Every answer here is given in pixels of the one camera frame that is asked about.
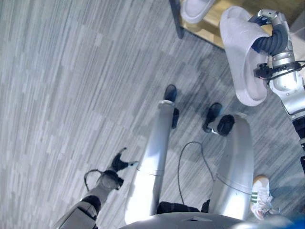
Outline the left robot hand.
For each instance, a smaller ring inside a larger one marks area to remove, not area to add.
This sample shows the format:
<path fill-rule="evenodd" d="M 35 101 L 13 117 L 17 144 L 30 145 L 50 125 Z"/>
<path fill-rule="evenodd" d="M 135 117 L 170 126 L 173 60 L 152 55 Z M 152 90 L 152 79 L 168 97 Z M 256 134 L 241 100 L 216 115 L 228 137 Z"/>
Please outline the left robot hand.
<path fill-rule="evenodd" d="M 124 170 L 128 167 L 136 166 L 138 165 L 139 161 L 130 161 L 126 162 L 121 160 L 122 153 L 127 150 L 127 147 L 123 147 L 113 158 L 111 162 L 111 169 L 115 172 L 118 172 L 120 170 Z"/>

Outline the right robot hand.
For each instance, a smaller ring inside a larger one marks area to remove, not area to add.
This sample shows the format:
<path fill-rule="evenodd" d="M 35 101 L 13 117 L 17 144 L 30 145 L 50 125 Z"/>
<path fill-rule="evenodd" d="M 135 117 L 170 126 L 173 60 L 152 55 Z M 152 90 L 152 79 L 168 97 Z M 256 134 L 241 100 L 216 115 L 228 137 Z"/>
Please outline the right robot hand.
<path fill-rule="evenodd" d="M 252 44 L 252 49 L 257 53 L 265 53 L 272 57 L 273 67 L 295 66 L 295 56 L 290 38 L 289 27 L 283 13 L 262 9 L 249 19 L 249 22 L 259 26 L 270 24 L 272 35 L 260 37 Z"/>

